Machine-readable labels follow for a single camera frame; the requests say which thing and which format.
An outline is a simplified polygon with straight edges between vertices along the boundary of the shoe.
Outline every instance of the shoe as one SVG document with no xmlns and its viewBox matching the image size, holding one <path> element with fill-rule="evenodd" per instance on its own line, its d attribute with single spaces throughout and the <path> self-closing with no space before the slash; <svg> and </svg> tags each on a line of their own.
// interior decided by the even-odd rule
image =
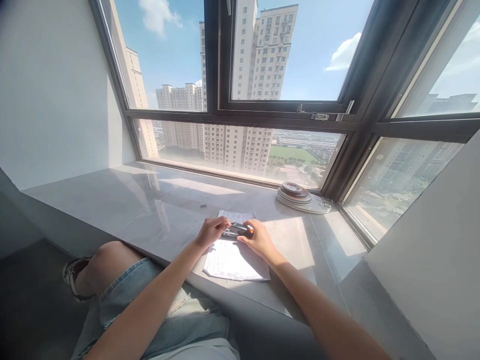
<svg viewBox="0 0 480 360">
<path fill-rule="evenodd" d="M 90 300 L 93 296 L 83 296 L 77 293 L 75 289 L 75 281 L 79 276 L 80 272 L 85 269 L 85 267 L 89 264 L 90 260 L 92 259 L 91 256 L 88 257 L 81 257 L 73 259 L 69 261 L 64 267 L 62 271 L 63 281 L 70 285 L 71 292 L 73 297 L 78 302 L 86 302 Z"/>
</svg>

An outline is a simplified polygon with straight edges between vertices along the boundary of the white paper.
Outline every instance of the white paper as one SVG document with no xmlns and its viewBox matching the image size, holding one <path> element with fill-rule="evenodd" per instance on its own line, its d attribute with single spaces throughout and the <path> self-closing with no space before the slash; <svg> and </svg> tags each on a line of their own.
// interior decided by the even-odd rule
<svg viewBox="0 0 480 360">
<path fill-rule="evenodd" d="M 252 214 L 220 210 L 231 222 L 242 224 Z M 236 281 L 270 280 L 269 266 L 248 245 L 239 241 L 218 239 L 208 249 L 203 271 L 215 278 Z"/>
</svg>

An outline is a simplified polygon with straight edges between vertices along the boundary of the ripped denim shorts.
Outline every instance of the ripped denim shorts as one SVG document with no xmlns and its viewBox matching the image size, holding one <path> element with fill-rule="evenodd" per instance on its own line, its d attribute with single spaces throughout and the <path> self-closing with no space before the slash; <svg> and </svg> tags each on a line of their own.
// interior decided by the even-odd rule
<svg viewBox="0 0 480 360">
<path fill-rule="evenodd" d="M 161 271 L 162 268 L 149 258 L 143 258 L 112 282 L 100 298 L 94 297 L 72 359 L 83 359 L 110 324 Z M 220 308 L 184 283 L 141 359 L 150 359 L 198 341 L 228 337 L 229 320 L 222 316 Z"/>
</svg>

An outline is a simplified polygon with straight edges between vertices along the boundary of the marble surface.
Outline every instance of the marble surface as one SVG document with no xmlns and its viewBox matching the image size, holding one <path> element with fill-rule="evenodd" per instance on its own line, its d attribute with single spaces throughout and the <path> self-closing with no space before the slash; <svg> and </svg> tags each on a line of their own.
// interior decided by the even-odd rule
<svg viewBox="0 0 480 360">
<path fill-rule="evenodd" d="M 167 262 L 195 238 L 204 219 L 216 217 L 220 209 L 256 212 L 278 250 L 334 303 L 347 309 L 319 238 L 326 240 L 336 232 L 321 222 L 314 225 L 313 219 L 317 221 L 322 215 L 312 218 L 276 200 L 275 190 L 134 162 L 29 188 L 24 193 Z M 348 235 L 358 242 L 353 233 Z M 275 274 L 267 282 L 210 277 L 202 271 L 205 257 L 193 269 L 197 275 L 302 320 Z"/>
<path fill-rule="evenodd" d="M 23 192 L 151 254 L 162 264 L 172 261 L 195 238 L 204 219 L 216 217 L 220 209 L 256 212 L 278 250 L 364 326 L 392 358 L 433 359 L 363 261 L 366 249 L 335 206 L 328 214 L 308 214 L 280 203 L 276 190 L 141 162 Z M 272 271 L 267 282 L 214 278 L 202 271 L 205 257 L 193 268 L 193 276 L 208 284 L 205 289 L 227 289 L 232 303 L 242 304 L 247 298 L 305 323 Z"/>
</svg>

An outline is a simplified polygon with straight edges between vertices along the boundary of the glass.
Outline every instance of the glass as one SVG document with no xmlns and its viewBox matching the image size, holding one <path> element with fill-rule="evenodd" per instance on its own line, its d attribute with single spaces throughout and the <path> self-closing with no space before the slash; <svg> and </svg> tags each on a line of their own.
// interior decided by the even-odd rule
<svg viewBox="0 0 480 360">
<path fill-rule="evenodd" d="M 141 155 L 188 167 L 321 188 L 342 134 L 135 120 Z"/>
<path fill-rule="evenodd" d="M 450 24 L 393 117 L 480 112 L 480 8 L 476 8 L 473 19 L 470 11 L 464 11 Z"/>
<path fill-rule="evenodd" d="M 372 4 L 238 0 L 231 99 L 336 101 Z M 274 91 L 258 91 L 261 75 Z"/>
<path fill-rule="evenodd" d="M 381 138 L 345 206 L 375 242 L 380 240 L 462 146 Z"/>
<path fill-rule="evenodd" d="M 130 108 L 206 112 L 203 1 L 101 4 Z"/>
</svg>

